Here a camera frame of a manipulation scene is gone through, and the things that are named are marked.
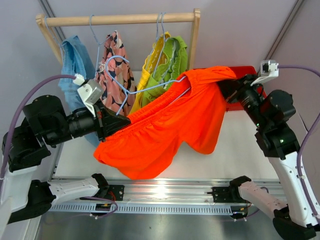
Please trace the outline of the blue hanger of green shorts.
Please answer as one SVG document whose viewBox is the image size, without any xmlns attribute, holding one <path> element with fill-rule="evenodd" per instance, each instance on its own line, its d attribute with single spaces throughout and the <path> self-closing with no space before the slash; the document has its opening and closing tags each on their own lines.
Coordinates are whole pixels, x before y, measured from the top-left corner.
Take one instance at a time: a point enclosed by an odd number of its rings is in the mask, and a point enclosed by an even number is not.
<svg viewBox="0 0 320 240">
<path fill-rule="evenodd" d="M 146 70 L 150 73 L 148 87 L 161 84 L 167 90 L 178 76 L 187 69 L 187 45 L 181 36 L 171 36 L 169 32 L 156 38 L 153 50 L 146 60 Z"/>
</svg>

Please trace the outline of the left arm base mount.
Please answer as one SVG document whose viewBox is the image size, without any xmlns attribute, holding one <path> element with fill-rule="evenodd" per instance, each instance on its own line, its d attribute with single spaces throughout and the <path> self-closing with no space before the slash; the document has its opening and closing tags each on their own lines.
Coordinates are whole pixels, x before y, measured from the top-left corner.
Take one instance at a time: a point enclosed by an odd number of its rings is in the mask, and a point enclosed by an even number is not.
<svg viewBox="0 0 320 240">
<path fill-rule="evenodd" d="M 112 201 L 123 201 L 125 193 L 124 185 L 108 185 L 101 188 L 95 197 L 112 200 Z"/>
</svg>

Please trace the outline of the orange shorts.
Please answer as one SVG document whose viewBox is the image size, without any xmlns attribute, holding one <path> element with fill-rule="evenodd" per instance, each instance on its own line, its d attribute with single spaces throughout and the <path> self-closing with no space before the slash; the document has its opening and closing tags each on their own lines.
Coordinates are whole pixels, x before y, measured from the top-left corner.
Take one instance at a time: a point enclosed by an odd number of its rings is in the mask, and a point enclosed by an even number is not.
<svg viewBox="0 0 320 240">
<path fill-rule="evenodd" d="M 253 72 L 247 66 L 213 66 L 182 73 L 168 91 L 131 113 L 130 124 L 101 142 L 94 158 L 132 180 L 145 180 L 169 167 L 182 143 L 211 154 L 227 108 L 218 82 Z"/>
</svg>

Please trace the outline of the green shorts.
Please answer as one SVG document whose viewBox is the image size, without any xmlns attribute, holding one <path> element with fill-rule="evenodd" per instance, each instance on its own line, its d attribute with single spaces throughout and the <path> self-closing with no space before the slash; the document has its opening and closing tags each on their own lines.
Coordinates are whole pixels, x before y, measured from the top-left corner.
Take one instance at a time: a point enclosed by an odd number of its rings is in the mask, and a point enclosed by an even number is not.
<svg viewBox="0 0 320 240">
<path fill-rule="evenodd" d="M 166 63 L 156 63 L 156 69 L 150 75 L 147 90 L 142 92 L 141 106 L 144 107 L 164 94 L 180 74 L 187 70 L 187 44 L 181 36 L 169 37 L 160 52 L 167 57 Z"/>
</svg>

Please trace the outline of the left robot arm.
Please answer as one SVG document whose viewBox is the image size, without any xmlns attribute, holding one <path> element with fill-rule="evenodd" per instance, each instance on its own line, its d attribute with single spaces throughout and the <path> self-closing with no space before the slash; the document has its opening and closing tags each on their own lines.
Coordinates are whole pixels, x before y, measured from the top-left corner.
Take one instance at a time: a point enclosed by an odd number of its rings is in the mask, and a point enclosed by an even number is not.
<svg viewBox="0 0 320 240">
<path fill-rule="evenodd" d="M 8 167 L 1 187 L 0 201 L 11 199 L 9 223 L 39 217 L 52 206 L 75 199 L 106 199 L 110 185 L 100 173 L 88 178 L 67 182 L 49 183 L 33 179 L 50 148 L 96 133 L 100 141 L 130 124 L 128 117 L 106 108 L 101 101 L 93 111 L 83 107 L 67 115 L 61 100 L 54 95 L 43 95 L 23 107 L 22 124 L 13 133 L 5 134 L 11 143 L 3 144 L 8 153 Z"/>
</svg>

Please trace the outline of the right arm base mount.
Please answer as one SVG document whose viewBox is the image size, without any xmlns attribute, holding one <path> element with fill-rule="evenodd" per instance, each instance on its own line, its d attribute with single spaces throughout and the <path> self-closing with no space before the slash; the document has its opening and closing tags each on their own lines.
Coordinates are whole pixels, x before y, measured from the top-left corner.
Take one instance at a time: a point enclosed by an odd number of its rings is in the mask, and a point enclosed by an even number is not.
<svg viewBox="0 0 320 240">
<path fill-rule="evenodd" d="M 226 186 L 214 186 L 210 191 L 206 193 L 211 195 L 214 203 L 242 203 L 243 201 L 234 196 L 229 187 Z"/>
</svg>

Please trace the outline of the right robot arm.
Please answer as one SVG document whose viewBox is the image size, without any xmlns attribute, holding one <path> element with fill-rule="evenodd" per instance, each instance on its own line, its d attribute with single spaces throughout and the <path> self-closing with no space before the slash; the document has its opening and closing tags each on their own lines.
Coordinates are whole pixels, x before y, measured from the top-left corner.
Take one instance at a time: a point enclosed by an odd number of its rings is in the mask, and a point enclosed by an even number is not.
<svg viewBox="0 0 320 240">
<path fill-rule="evenodd" d="M 286 197 L 283 202 L 258 187 L 249 177 L 230 181 L 228 196 L 254 204 L 267 215 L 284 240 L 310 240 L 320 231 L 320 207 L 301 163 L 302 146 L 287 121 L 296 113 L 293 97 L 276 89 L 267 97 L 254 86 L 257 75 L 220 81 L 224 99 L 239 102 L 256 126 L 256 142 L 275 170 Z"/>
</svg>

